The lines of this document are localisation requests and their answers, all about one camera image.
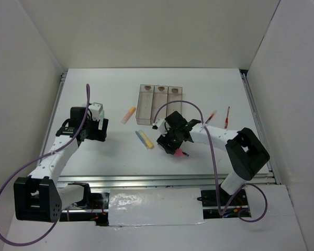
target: wire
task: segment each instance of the wire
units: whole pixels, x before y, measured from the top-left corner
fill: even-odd
[[[243,207],[243,201],[240,198],[237,198],[241,202],[241,208]]]
[[[80,206],[78,206],[76,203],[73,203],[73,205],[74,205],[75,207],[77,207],[77,208],[80,208],[80,209],[84,209],[84,210],[86,209],[86,207],[84,207],[84,208],[83,208],[83,207],[80,207]]]
[[[238,217],[239,217],[240,220],[245,221],[245,222],[257,222],[257,221],[261,220],[261,219],[265,216],[265,214],[266,214],[266,212],[267,212],[267,207],[268,207],[268,205],[267,205],[267,198],[266,198],[264,192],[263,192],[258,186],[254,185],[254,184],[251,184],[251,183],[243,184],[241,187],[239,187],[239,189],[237,189],[237,191],[230,197],[230,199],[228,200],[228,202],[227,202],[225,208],[224,208],[223,210],[221,209],[219,180],[218,180],[218,171],[217,171],[217,167],[216,167],[216,160],[215,160],[215,153],[214,153],[213,142],[212,142],[212,140],[211,140],[209,130],[208,130],[208,128],[206,127],[206,124],[204,123],[204,116],[203,116],[203,113],[201,112],[201,110],[199,109],[199,107],[197,107],[194,103],[189,102],[189,101],[185,101],[185,100],[175,100],[175,101],[167,102],[167,103],[163,104],[163,105],[157,110],[156,115],[155,115],[154,120],[153,120],[153,123],[156,122],[157,115],[158,115],[158,113],[160,112],[160,110],[161,110],[163,107],[165,107],[165,106],[167,106],[167,105],[169,105],[169,104],[172,104],[172,103],[177,103],[177,102],[187,103],[187,104],[189,104],[189,105],[194,106],[194,107],[198,110],[198,112],[199,112],[199,114],[200,114],[200,120],[201,120],[201,122],[202,122],[202,124],[203,124],[203,127],[204,127],[206,133],[207,133],[208,142],[209,142],[209,146],[210,146],[211,159],[212,159],[213,169],[214,169],[214,180],[215,180],[216,200],[217,200],[217,204],[218,204],[219,215],[220,215],[220,216],[223,216],[223,215],[226,213],[226,211],[227,211],[227,209],[228,209],[228,206],[229,206],[230,203],[233,201],[233,199],[235,198],[235,196],[242,190],[243,187],[245,187],[246,185],[249,185],[249,186],[252,186],[252,187],[256,188],[256,189],[263,195],[264,200],[265,200],[265,209],[264,209],[264,212],[262,213],[262,215],[261,215],[260,217],[258,217],[258,218],[255,219],[255,220],[246,220],[246,219],[241,218],[240,214],[241,214],[242,211],[247,210],[247,209],[242,209],[242,210],[239,211]]]
[[[92,217],[92,215],[93,215],[93,207],[94,207],[94,204],[93,204],[93,202],[92,202],[91,217]]]
[[[68,208],[66,209],[66,217],[67,217],[68,221],[70,221],[69,208],[70,208],[70,206],[68,206]]]
[[[106,215],[106,213],[104,212],[104,208],[103,208],[103,206],[101,205],[100,201],[98,201],[98,200],[95,200],[95,201],[96,201],[96,203],[99,204],[99,206],[100,206],[100,208],[101,208],[101,211],[103,212],[103,215]]]
[[[89,84],[86,84],[86,95],[87,95],[87,104],[89,104],[89,96],[90,96],[90,90],[89,90]],[[86,117],[87,117],[87,111],[88,111],[88,106],[86,106],[86,109],[85,109],[85,114],[84,114],[84,118],[78,128],[78,130],[76,131],[76,133],[73,135],[73,137],[70,139],[70,141],[68,141],[68,143],[66,143],[65,145],[61,146],[60,148],[56,149],[55,151],[53,152],[59,152],[61,150],[63,150],[65,147],[67,147],[68,145],[70,145],[74,140],[75,138],[78,136],[79,132],[81,131],[84,123],[85,123],[85,120],[86,120]],[[27,164],[23,165],[22,167],[20,167],[19,169],[17,169],[15,172],[13,172],[12,175],[9,176],[9,178],[4,182],[4,184],[1,186],[0,188],[0,195],[2,194],[3,190],[5,189],[5,187],[7,186],[7,184],[14,178],[15,175],[17,175],[20,171],[22,171],[23,169],[25,169],[26,167],[30,166],[31,164],[35,163],[36,161],[42,159],[42,158],[46,158],[46,157],[49,157],[50,155],[53,154],[53,152],[50,152],[50,153],[46,153],[36,159],[34,159],[33,161],[30,161],[28,162]],[[38,239],[32,241],[32,242],[25,242],[25,243],[15,243],[15,242],[11,242],[9,240],[7,240],[1,233],[0,233],[0,239],[8,244],[8,245],[11,245],[11,246],[16,246],[16,247],[24,247],[24,246],[29,246],[29,245],[32,245],[40,240],[42,240],[44,237],[46,237],[50,232],[51,230],[56,226],[57,222],[55,222],[51,227],[50,229],[45,233],[43,234],[41,237],[39,237]]]

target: white wall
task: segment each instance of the white wall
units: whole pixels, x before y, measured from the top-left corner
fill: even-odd
[[[0,185],[19,166],[38,156],[60,74],[18,4],[0,0]],[[13,211],[9,185],[0,200],[4,235]]]
[[[282,0],[248,81],[272,158],[314,250],[314,1]]]
[[[248,69],[279,0],[21,0],[66,68]]]

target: clear plastic container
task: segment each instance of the clear plastic container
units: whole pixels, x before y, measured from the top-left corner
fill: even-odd
[[[154,85],[141,85],[138,97],[136,123],[151,125],[151,107],[153,100]]]
[[[183,88],[176,87],[176,86],[169,86],[169,91],[167,93],[167,102],[176,101],[176,100],[183,100]],[[169,116],[174,111],[178,111],[182,114],[183,103],[176,102],[167,105],[166,116]]]
[[[182,100],[183,88],[175,86],[141,85],[138,98],[136,123],[152,125],[158,109],[169,101]],[[164,119],[174,111],[182,114],[182,103],[172,103],[161,109],[157,119]]]
[[[156,113],[162,105],[167,103],[167,91],[168,86],[155,86],[155,90],[153,92],[153,100],[152,100],[152,108],[151,108],[151,124],[153,124],[153,120],[156,116]],[[162,110],[157,115],[157,119],[166,118],[166,109],[167,107],[163,107]]]

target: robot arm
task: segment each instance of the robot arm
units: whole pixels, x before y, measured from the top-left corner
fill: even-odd
[[[221,189],[233,195],[246,181],[251,180],[268,162],[270,156],[256,135],[249,128],[241,131],[206,126],[213,146],[227,151],[233,171],[222,182]],[[187,122],[177,111],[157,121],[154,129],[161,132],[158,145],[168,154],[175,154],[184,141],[209,144],[201,121]]]
[[[56,222],[60,212],[73,203],[83,206],[90,201],[88,184],[73,183],[57,189],[56,183],[70,157],[85,139],[105,141],[108,120],[104,118],[103,105],[93,103],[88,106],[86,118],[76,139],[61,151],[56,149],[66,145],[77,132],[85,107],[72,107],[70,118],[57,131],[50,149],[51,155],[43,159],[28,175],[19,177],[14,183],[16,218],[19,220]]]

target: blue marker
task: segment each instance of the blue marker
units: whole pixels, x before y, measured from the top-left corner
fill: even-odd
[[[138,131],[135,131],[137,137],[142,141],[142,143],[145,145],[145,147],[148,149],[148,145],[146,144],[146,142],[144,141],[144,139],[142,138],[142,136],[140,135],[140,133]]]

